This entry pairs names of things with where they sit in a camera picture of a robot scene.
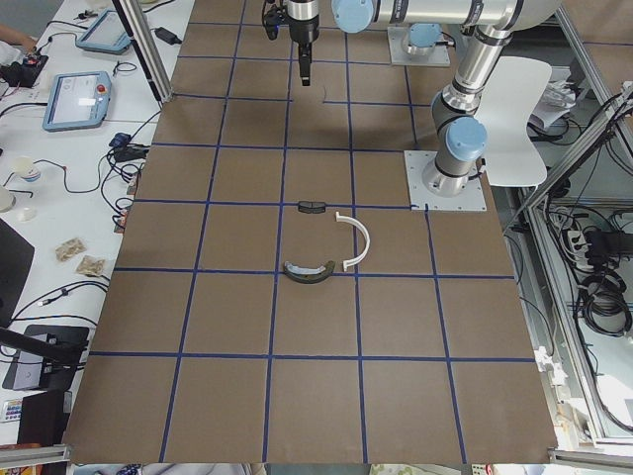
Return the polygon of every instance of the white mounting plate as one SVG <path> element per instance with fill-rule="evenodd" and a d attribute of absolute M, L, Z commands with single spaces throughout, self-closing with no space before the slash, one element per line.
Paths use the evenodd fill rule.
<path fill-rule="evenodd" d="M 451 59 L 448 56 L 448 47 L 437 46 L 427 56 L 413 56 L 403 49 L 403 38 L 407 34 L 408 27 L 388 27 L 389 52 L 392 55 L 392 64 L 403 66 L 430 66 L 448 67 Z"/>
<path fill-rule="evenodd" d="M 405 166 L 407 168 L 408 197 L 413 211 L 424 211 L 428 206 L 430 211 L 469 211 L 484 212 L 486 199 L 482 191 L 479 178 L 467 183 L 466 188 L 453 198 L 444 198 L 431 192 L 422 183 L 422 171 L 426 163 L 433 160 L 436 151 L 407 150 L 405 151 Z M 473 166 L 471 174 L 477 173 Z"/>

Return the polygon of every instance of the black connector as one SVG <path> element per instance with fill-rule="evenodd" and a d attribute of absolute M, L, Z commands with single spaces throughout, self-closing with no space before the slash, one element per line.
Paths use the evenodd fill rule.
<path fill-rule="evenodd" d="M 159 27 L 154 30 L 154 34 L 157 38 L 160 38 L 168 45 L 180 45 L 182 43 L 182 40 L 180 40 L 175 34 L 171 33 L 166 28 Z"/>

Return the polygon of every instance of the person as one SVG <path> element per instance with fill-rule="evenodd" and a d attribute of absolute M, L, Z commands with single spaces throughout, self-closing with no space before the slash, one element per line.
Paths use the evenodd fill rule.
<path fill-rule="evenodd" d="M 34 52 L 36 44 L 36 40 L 26 33 L 0 24 L 0 64 L 11 64 L 20 57 L 20 50 L 12 45 L 22 47 L 24 52 Z"/>

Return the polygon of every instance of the blue circular cap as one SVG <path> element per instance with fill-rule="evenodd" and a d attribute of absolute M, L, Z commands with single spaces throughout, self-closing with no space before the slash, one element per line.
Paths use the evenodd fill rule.
<path fill-rule="evenodd" d="M 486 149 L 488 133 L 484 125 L 474 117 L 461 117 L 446 132 L 446 146 L 461 161 L 473 161 Z"/>
<path fill-rule="evenodd" d="M 369 27 L 374 18 L 372 0 L 332 0 L 332 13 L 338 28 L 345 33 L 358 33 Z"/>
<path fill-rule="evenodd" d="M 410 43 L 418 48 L 430 48 L 437 43 L 442 29 L 437 23 L 416 23 L 411 25 Z"/>

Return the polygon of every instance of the person's arm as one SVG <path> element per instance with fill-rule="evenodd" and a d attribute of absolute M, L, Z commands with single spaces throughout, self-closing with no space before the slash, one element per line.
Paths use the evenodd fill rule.
<path fill-rule="evenodd" d="M 35 50 L 37 42 L 26 33 L 0 24 L 0 41 L 9 45 L 22 45 L 26 51 Z"/>

